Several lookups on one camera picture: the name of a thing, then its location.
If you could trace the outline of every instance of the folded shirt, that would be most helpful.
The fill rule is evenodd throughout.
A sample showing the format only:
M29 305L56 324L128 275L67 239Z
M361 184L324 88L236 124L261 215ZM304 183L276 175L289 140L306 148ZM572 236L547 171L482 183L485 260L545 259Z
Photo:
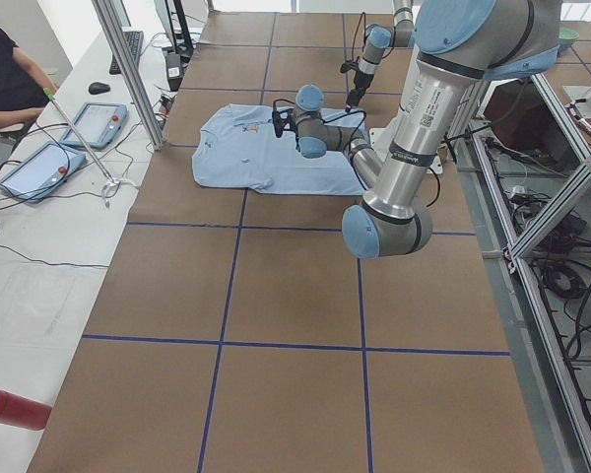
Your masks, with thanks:
M326 120L345 115L322 108ZM363 188L340 152L307 159L296 149L296 136L276 138L272 108L230 104L218 110L201 129L194 153L195 181L207 187L248 187L270 194L362 195ZM333 125L354 128L361 114L348 115Z

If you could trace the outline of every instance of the tablet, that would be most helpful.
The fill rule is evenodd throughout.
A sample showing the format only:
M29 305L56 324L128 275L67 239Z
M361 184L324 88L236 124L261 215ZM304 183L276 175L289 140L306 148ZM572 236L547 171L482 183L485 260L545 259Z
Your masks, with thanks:
M101 150L111 143L126 118L127 107L120 103L84 103L72 121L88 144ZM73 148L83 146L70 129L65 131L59 143Z
M0 179L12 197L39 202L81 167L86 155L49 141Z

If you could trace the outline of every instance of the computer mouse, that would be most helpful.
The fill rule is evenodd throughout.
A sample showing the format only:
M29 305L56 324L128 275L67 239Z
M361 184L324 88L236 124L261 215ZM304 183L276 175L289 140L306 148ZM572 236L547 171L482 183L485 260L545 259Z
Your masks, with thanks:
M92 82L88 87L88 92L93 96L98 94L103 94L105 92L109 92L111 87L108 84L104 84L103 82Z

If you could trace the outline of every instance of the white desk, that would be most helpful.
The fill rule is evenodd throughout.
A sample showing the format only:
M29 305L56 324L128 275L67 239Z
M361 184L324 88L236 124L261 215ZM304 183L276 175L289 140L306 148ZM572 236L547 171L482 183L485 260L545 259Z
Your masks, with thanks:
M145 33L144 46L151 36ZM114 146L127 135L140 117L120 75L107 73L111 53L100 36L62 85L56 97L69 114L77 112L84 101L127 104L129 115ZM140 73L151 103L167 88L162 53L149 47L140 61ZM93 81L111 85L111 92L90 96ZM40 125L62 122L49 105L39 118ZM55 138L63 130L51 131ZM36 133L22 142L12 159L23 160L49 141ZM135 162L127 177L140 183L151 159L151 146L142 126L120 147ZM110 153L105 165L120 176L129 159ZM9 170L6 166L1 175ZM96 165L71 176L53 195L79 192L100 194L105 178ZM110 207L94 196L48 199L39 204L20 204L0 210L0 244L17 249L34 259L50 262L107 265L118 244L127 213L137 195L131 186L122 186L111 199ZM0 192L0 199L5 195ZM0 201L0 208L14 199ZM83 327L99 292L104 269L49 267L29 263L0 248L0 389L52 405L79 342ZM41 432L0 425L0 473L26 471Z

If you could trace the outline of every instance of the black shirt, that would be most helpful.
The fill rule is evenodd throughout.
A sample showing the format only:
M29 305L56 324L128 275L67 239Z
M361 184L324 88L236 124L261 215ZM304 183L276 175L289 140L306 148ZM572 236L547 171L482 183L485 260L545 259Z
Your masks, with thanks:
M0 29L0 111L45 106L43 89L14 61L14 47L18 46Z

